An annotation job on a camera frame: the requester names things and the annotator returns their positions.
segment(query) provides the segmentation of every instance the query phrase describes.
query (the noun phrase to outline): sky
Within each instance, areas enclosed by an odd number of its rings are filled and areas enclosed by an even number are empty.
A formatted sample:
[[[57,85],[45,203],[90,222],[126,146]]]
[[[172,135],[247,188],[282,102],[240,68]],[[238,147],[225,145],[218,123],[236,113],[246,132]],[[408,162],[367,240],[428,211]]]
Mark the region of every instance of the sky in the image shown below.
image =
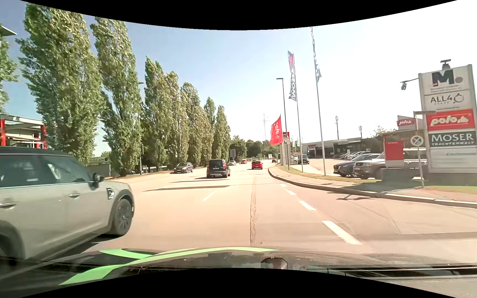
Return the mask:
[[[25,5],[0,0],[0,22],[17,33],[8,37],[9,55],[17,62],[20,51],[15,38],[26,38]],[[94,17],[85,16],[88,24]],[[418,73],[473,65],[477,100],[477,1],[457,0],[420,10],[367,20],[314,27],[316,59],[322,77],[316,93],[310,27],[260,31],[218,31],[169,28],[127,23],[136,56],[136,71],[144,82],[145,56],[158,61],[164,71],[175,71],[183,82],[193,84],[202,104],[210,97],[225,107],[231,134],[242,139],[270,138],[270,126],[286,105],[286,130],[303,143],[373,134],[377,125],[396,128],[397,115],[421,110],[417,81],[401,90],[401,81]],[[295,54],[297,104],[288,99],[290,70],[287,51]],[[284,97],[281,80],[284,78]],[[36,103],[22,77],[4,84],[10,96],[5,109],[10,115],[41,119]],[[263,119],[267,119],[264,130]],[[95,155],[109,150],[97,131]]]

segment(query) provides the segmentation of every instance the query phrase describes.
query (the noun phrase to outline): green stripe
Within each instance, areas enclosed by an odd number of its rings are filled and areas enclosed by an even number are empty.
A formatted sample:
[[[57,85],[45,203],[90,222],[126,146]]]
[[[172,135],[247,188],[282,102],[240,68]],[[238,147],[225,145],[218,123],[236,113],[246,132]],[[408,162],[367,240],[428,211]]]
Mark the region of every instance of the green stripe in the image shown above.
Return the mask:
[[[152,256],[152,254],[140,254],[138,252],[131,252],[122,249],[106,249],[99,251],[103,254],[111,254],[113,256],[125,257],[130,259],[144,259]]]
[[[196,247],[196,248],[183,248],[183,249],[169,250],[169,251],[160,252],[159,254],[171,254],[171,253],[173,253],[173,252],[181,252],[181,251],[186,251],[186,250],[191,250],[191,249],[198,249],[198,247]]]
[[[221,251],[221,250],[242,250],[242,251],[253,251],[253,252],[268,252],[268,251],[277,251],[277,249],[268,249],[268,248],[255,248],[255,247],[221,247],[221,248],[208,248],[208,249],[199,249],[199,250],[191,250],[191,251],[182,251],[182,252],[176,252],[176,253],[171,253],[171,254],[160,254],[160,255],[154,255],[150,256],[148,258],[144,259],[139,259],[136,261],[132,261],[126,264],[121,264],[121,265],[109,265],[109,266],[102,266],[102,267],[97,267],[90,269],[86,272],[79,273],[73,277],[71,277],[69,280],[64,281],[60,285],[69,285],[69,284],[76,284],[76,283],[83,283],[86,281],[96,281],[104,278],[106,275],[108,275],[110,272],[117,268],[125,267],[125,266],[131,266],[131,265],[137,265],[137,264],[142,264],[150,261],[158,261],[158,260],[163,260],[163,259],[168,259],[168,258],[176,258],[176,257],[182,257],[182,256],[189,256],[191,254],[205,254],[208,252],[216,252],[216,251]]]

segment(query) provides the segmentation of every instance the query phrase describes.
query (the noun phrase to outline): red car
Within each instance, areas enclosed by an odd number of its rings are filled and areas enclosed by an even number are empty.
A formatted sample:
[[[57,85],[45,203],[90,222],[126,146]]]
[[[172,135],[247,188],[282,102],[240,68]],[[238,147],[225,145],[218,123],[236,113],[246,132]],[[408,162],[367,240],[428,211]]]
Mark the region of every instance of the red car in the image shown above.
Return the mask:
[[[251,162],[251,169],[254,170],[254,169],[261,169],[262,170],[262,162],[261,161],[252,161]]]

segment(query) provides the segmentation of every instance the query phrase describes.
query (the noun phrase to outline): road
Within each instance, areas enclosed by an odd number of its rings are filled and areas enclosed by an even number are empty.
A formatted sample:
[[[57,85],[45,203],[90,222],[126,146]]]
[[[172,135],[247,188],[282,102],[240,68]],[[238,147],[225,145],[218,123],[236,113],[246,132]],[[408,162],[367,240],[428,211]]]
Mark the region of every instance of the road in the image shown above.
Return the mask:
[[[130,231],[72,253],[277,246],[477,262],[477,209],[301,188],[250,168],[232,166],[227,179],[206,179],[205,168],[127,179],[136,200]]]

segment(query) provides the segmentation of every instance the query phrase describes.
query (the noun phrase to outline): flag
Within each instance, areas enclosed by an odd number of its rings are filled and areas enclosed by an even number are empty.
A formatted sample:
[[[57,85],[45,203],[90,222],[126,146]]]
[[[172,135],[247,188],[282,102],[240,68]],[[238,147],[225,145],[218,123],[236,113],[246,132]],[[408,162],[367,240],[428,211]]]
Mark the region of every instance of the flag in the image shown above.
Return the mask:
[[[290,96],[288,99],[297,101],[297,87],[296,87],[296,65],[294,63],[294,54],[288,51],[288,65],[290,66]]]
[[[320,67],[317,65],[316,60],[316,43],[314,42],[314,30],[310,27],[310,34],[312,35],[312,51],[314,52],[314,67],[316,68],[316,83],[321,78]]]
[[[272,124],[270,145],[282,143],[281,116]]]

